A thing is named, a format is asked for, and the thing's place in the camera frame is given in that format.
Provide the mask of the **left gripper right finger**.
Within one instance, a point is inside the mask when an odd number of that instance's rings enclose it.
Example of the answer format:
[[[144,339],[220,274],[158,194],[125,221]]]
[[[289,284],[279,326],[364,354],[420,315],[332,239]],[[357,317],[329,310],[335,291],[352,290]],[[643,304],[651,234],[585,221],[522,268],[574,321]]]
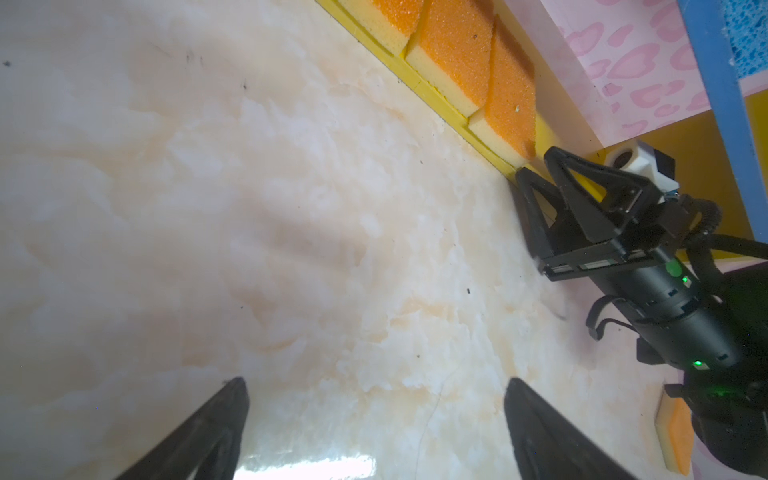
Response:
[[[520,378],[508,384],[504,412],[523,479],[633,477]]]

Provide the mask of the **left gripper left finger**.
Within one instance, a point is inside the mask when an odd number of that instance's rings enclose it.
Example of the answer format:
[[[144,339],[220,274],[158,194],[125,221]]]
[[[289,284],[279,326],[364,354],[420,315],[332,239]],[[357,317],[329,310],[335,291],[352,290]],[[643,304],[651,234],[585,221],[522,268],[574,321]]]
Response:
[[[240,457],[249,406],[245,379],[229,380],[119,477],[232,479]]]

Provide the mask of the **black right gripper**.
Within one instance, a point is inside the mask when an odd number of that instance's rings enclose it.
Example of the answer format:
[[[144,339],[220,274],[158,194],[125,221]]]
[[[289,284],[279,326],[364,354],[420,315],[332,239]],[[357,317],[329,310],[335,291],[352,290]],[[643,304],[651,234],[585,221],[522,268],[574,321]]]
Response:
[[[703,247],[720,208],[691,197],[656,205],[651,180],[559,147],[544,161],[558,189],[530,169],[515,175],[521,226],[548,279],[587,277],[602,292],[585,321],[590,336],[603,338],[610,321],[602,312],[614,305],[620,326],[638,335],[641,363],[726,369],[743,361],[744,330],[723,296],[675,256],[678,246]]]

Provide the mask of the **orange sponge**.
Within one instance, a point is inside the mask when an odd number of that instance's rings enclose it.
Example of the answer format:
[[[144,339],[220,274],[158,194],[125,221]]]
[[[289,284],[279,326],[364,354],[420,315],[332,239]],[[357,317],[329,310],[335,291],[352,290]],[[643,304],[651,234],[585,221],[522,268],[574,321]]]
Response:
[[[491,1],[427,1],[405,60],[469,117],[487,98],[493,29]]]
[[[689,406],[683,399],[670,397],[663,391],[654,426],[665,467],[673,473],[688,476],[695,444]]]
[[[340,5],[389,53],[398,56],[416,31],[424,0],[340,0]]]
[[[494,19],[486,102],[470,116],[468,127],[514,167],[536,155],[534,63],[500,18]]]

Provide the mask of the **blue sponge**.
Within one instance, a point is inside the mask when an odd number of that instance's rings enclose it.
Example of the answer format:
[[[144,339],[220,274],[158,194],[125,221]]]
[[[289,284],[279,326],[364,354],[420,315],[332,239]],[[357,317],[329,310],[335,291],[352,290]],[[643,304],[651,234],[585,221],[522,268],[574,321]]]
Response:
[[[722,2],[739,79],[767,70],[767,0]]]

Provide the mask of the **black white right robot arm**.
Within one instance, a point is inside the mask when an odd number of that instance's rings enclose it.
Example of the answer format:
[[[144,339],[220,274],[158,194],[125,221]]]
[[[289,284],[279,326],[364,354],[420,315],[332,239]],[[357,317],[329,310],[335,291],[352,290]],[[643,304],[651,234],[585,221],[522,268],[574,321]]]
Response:
[[[636,333],[636,357],[683,375],[668,394],[691,410],[696,436],[721,463],[767,474],[767,247],[721,235],[720,207],[683,194],[668,155],[640,145],[610,165],[558,147],[547,176],[515,183],[528,248],[552,281],[586,277],[603,311]]]

